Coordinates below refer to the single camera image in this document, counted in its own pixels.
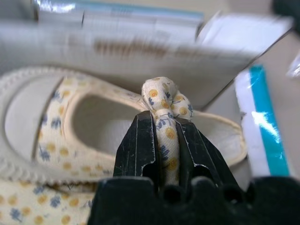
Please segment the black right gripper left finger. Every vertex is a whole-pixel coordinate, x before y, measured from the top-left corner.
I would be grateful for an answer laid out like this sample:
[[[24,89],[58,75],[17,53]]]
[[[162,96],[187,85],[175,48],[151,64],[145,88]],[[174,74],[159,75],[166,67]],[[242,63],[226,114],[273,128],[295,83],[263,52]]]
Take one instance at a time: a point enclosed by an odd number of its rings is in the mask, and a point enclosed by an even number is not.
[[[118,147],[114,177],[157,177],[157,140],[149,111],[137,114]]]

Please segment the white cardboard shoebox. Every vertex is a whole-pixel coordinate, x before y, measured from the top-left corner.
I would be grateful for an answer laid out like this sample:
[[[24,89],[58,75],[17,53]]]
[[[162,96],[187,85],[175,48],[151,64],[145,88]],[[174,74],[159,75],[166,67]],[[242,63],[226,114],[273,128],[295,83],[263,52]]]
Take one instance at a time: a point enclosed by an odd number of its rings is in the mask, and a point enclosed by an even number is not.
[[[83,26],[1,21],[0,73],[63,66],[134,92],[145,80],[166,76],[201,109],[292,25],[288,17],[248,14],[216,14],[200,30],[115,20]]]

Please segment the white teal striped package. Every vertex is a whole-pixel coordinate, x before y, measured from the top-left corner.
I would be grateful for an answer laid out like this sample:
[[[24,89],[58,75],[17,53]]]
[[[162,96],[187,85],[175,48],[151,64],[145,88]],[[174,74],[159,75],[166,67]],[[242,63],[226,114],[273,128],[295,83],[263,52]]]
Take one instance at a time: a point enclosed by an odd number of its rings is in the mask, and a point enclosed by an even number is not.
[[[241,71],[234,86],[252,176],[289,176],[264,67],[252,66]]]

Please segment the clear plastic bag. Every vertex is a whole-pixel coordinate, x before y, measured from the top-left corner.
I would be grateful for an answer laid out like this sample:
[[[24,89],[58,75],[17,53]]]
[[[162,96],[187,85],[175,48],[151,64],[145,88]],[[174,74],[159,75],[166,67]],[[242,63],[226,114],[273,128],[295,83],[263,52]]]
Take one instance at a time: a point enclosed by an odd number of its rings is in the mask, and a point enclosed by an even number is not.
[[[300,81],[300,50],[289,65],[286,76],[291,79],[298,79]]]

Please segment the cream floral canvas shoe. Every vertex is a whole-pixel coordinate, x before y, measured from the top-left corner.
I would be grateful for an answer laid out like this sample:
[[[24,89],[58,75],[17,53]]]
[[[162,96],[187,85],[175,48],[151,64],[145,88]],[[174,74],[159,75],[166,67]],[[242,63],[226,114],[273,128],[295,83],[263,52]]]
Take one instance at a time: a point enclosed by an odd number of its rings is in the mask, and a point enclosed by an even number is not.
[[[117,148],[143,111],[154,118],[168,184],[178,182],[176,118],[191,120],[229,166],[247,155],[239,125],[193,110],[167,77],[147,80],[136,94],[76,71],[28,67],[0,78],[0,177],[43,183],[110,177]]]
[[[0,180],[0,225],[87,225],[96,189]]]

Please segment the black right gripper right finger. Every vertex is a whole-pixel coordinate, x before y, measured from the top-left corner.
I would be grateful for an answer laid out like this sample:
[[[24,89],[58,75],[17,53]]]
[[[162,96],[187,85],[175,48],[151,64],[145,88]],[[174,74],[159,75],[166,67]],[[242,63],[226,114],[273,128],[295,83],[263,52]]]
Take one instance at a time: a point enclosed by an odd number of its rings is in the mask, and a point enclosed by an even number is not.
[[[205,177],[217,187],[237,185],[220,151],[186,119],[176,119],[180,145],[179,185],[188,188],[191,180]]]

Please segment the white shoebox lid teal stripe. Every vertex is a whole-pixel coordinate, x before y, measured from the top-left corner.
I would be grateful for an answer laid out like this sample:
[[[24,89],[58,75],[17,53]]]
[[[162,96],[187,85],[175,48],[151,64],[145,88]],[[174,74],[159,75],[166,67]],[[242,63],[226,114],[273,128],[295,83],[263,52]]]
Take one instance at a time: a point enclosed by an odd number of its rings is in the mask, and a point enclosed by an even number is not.
[[[40,11],[51,13],[71,13],[76,11],[93,12],[117,16],[146,16],[151,18],[202,23],[204,15],[201,12],[190,12],[161,7],[147,7],[120,3],[90,2],[84,0],[32,0]]]

